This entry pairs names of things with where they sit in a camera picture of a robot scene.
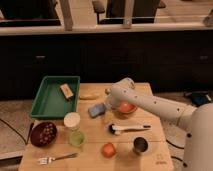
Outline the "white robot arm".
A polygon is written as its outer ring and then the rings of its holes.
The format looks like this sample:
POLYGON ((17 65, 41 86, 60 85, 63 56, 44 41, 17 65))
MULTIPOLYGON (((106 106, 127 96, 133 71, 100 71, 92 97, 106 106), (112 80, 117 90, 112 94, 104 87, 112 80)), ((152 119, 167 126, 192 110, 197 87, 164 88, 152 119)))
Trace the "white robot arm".
POLYGON ((213 103, 194 107, 147 95, 135 89, 131 78, 111 85, 105 105, 116 109, 121 102, 136 105, 186 131, 182 171, 213 171, 213 103))

